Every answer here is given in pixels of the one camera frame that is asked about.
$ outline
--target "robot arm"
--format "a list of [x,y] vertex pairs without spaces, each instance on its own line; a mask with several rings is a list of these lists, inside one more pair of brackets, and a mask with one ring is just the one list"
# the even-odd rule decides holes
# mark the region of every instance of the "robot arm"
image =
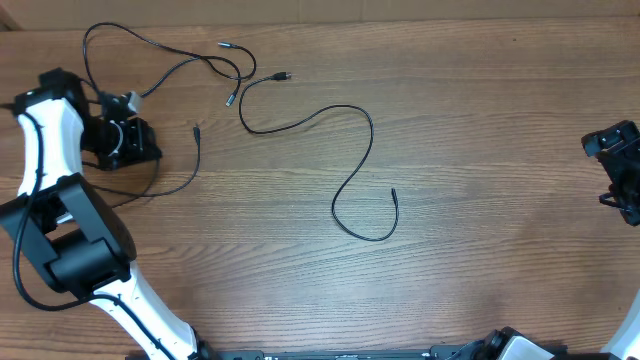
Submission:
[[[54,291],[71,292],[103,309],[144,349],[149,359],[217,359],[189,324],[175,316],[153,291],[137,265],[131,235],[82,176],[81,150],[113,170],[162,156],[153,130],[139,118],[139,98],[101,94],[104,119],[92,118],[80,79],[60,69],[40,76],[41,87],[16,97],[14,115],[25,136],[25,173],[18,198],[0,206],[0,223],[15,241],[28,195],[35,196],[22,251]],[[44,176],[37,194],[39,142]],[[78,229],[49,239],[59,223]]]

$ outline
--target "cable connector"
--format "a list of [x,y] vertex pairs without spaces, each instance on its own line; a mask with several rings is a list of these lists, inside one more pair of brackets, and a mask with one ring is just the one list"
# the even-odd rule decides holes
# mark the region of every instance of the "cable connector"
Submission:
[[200,127],[198,124],[193,127],[193,137],[196,139],[196,144],[200,146]]
[[291,73],[283,71],[283,72],[275,73],[271,77],[273,78],[273,80],[282,81],[282,80],[289,80],[291,79],[292,76],[293,75]]
[[219,42],[218,46],[223,47],[225,49],[237,49],[238,48],[238,45],[232,44],[232,43],[228,43],[228,42]]
[[234,92],[233,94],[229,95],[229,99],[227,99],[227,106],[231,106],[231,104],[233,104],[233,101],[236,99],[236,93]]

